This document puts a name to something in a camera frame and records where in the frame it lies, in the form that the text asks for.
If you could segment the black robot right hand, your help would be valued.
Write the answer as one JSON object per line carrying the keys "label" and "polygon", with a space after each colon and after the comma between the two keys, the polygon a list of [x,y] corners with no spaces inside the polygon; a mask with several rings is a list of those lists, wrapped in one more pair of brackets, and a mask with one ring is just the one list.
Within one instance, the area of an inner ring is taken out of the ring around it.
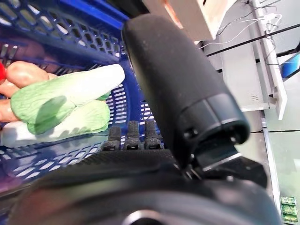
{"label": "black robot right hand", "polygon": [[145,147],[93,154],[31,184],[10,225],[280,225],[264,167],[235,148],[250,127],[203,51],[172,22],[141,15],[122,30],[152,122]]}

